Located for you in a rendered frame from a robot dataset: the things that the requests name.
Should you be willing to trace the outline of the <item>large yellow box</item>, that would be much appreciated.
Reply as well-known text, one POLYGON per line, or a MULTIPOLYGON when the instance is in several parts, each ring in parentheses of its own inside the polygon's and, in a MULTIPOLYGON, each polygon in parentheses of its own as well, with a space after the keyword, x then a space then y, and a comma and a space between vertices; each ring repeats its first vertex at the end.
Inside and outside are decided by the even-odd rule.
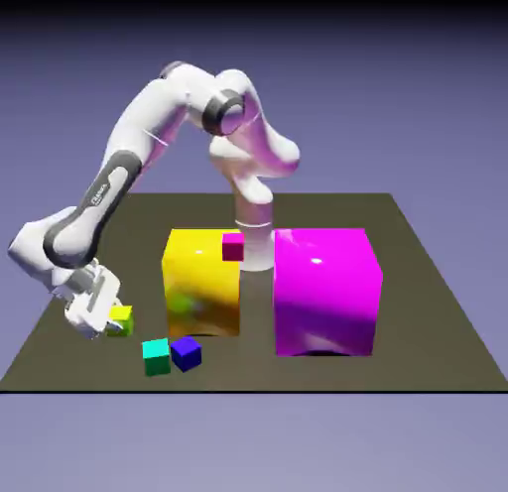
POLYGON ((222 238, 237 229, 171 230, 162 257, 169 336, 237 336, 240 264, 222 259, 222 238))

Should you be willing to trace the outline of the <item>small blue cube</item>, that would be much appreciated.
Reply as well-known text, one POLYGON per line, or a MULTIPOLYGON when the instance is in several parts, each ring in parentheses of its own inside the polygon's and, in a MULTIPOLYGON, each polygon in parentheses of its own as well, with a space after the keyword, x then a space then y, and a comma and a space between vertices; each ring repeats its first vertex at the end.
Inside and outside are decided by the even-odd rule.
POLYGON ((171 357, 182 372, 187 372, 201 364, 201 346, 192 336, 182 337, 171 343, 171 357))

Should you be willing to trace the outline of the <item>small yellow-green cube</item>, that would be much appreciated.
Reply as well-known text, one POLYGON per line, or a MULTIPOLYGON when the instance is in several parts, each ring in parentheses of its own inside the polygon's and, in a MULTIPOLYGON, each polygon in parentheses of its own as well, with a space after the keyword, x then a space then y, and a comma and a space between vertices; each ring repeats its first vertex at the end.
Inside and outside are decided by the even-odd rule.
POLYGON ((105 330, 107 336, 129 336, 134 330, 134 315, 131 306, 112 307, 109 319, 122 324, 122 330, 105 330))

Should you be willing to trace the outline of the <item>small crimson cube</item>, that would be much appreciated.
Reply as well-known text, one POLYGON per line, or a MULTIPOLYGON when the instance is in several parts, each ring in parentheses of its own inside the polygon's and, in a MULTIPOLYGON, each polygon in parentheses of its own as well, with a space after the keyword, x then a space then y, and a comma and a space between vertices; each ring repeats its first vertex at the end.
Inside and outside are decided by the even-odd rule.
POLYGON ((224 232, 222 234, 222 260, 224 262, 242 262, 244 260, 244 235, 242 232, 224 232))

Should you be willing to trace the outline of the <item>small teal cube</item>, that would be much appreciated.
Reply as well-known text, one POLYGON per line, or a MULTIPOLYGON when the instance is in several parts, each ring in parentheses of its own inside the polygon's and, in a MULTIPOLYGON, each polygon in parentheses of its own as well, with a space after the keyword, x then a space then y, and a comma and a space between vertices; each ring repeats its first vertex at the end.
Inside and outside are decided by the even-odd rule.
POLYGON ((142 342, 145 375, 153 377, 171 372, 171 352, 168 338, 142 342))

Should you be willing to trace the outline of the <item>large magenta box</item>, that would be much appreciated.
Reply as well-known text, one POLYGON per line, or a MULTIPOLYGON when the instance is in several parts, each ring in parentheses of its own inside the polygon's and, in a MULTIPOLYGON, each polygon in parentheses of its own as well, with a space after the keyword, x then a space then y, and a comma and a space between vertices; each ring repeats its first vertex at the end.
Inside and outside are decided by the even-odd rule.
POLYGON ((278 229, 274 253, 276 353, 371 355, 383 272, 366 231, 278 229))

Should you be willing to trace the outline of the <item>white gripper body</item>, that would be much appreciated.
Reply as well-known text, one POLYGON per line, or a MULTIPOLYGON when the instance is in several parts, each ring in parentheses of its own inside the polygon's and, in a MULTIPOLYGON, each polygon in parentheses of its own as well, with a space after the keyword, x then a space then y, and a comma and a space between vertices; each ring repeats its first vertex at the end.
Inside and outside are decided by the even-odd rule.
POLYGON ((119 279, 106 267, 76 270, 65 283, 70 296, 64 309, 66 320, 86 338, 102 334, 109 314, 118 302, 119 279))

